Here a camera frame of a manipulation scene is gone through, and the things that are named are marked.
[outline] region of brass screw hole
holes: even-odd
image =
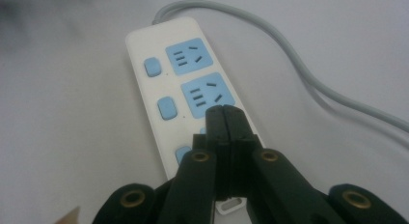
[[[351,206],[358,209],[368,209],[371,206],[371,202],[366,196],[352,190],[344,191],[342,193],[342,198]]]
[[[135,189],[124,193],[121,198],[121,205],[125,208],[134,208],[145,201],[145,193],[141,189]]]
[[[266,161],[273,162],[279,159],[279,156],[274,152],[265,151],[261,153],[261,158]]]
[[[205,162],[208,159],[210,159],[210,156],[205,153],[195,153],[195,154],[192,154],[192,158],[193,160],[198,161],[198,162]]]

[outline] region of blue outlet panel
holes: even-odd
[[[228,86],[218,72],[199,77],[181,85],[190,111],[196,119],[205,116],[207,108],[214,105],[234,105]]]
[[[176,75],[213,65],[204,42],[199,38],[171,45],[166,48],[166,53]]]

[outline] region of white cable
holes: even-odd
[[[163,7],[159,12],[157,12],[152,24],[157,24],[160,22],[165,21],[165,15],[174,12],[176,10],[182,10],[187,8],[207,8],[212,10],[221,11],[227,14],[233,14],[237,17],[240,17],[248,22],[258,26],[262,31],[268,34],[271,38],[273,38],[277,44],[283,49],[286,53],[286,56],[289,58],[291,63],[294,67],[298,70],[298,72],[304,77],[304,79],[314,88],[316,88],[320,93],[325,95],[326,97],[344,105],[349,108],[355,109],[367,115],[370,115],[374,118],[382,120],[392,126],[396,126],[399,129],[402,129],[406,132],[409,132],[409,123],[406,121],[401,120],[398,117],[390,115],[384,111],[371,107],[369,105],[363,104],[359,101],[353,100],[351,98],[345,97],[340,93],[332,90],[331,88],[324,85],[320,82],[311,72],[308,70],[306,65],[301,60],[300,56],[298,56],[297,52],[294,50],[292,45],[289,41],[280,33],[273,25],[268,23],[266,20],[256,16],[255,14],[251,14],[244,10],[237,9],[232,6],[219,4],[216,2],[211,1],[204,1],[204,0],[186,0],[186,1],[179,1],[176,3],[172,3]]]

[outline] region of white surface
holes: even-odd
[[[0,0],[0,223],[80,223],[118,187],[166,179],[125,49],[177,0]],[[409,0],[214,0],[277,26],[323,82],[409,121]],[[365,187],[409,219],[409,135],[307,91],[279,46],[200,23],[266,147],[316,188]],[[216,223],[249,223],[244,210]]]

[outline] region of power strip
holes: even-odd
[[[168,179],[205,133],[205,111],[218,105],[242,109],[236,91],[196,20],[173,19],[130,33],[126,45]],[[221,214],[245,206],[244,198],[217,203]]]

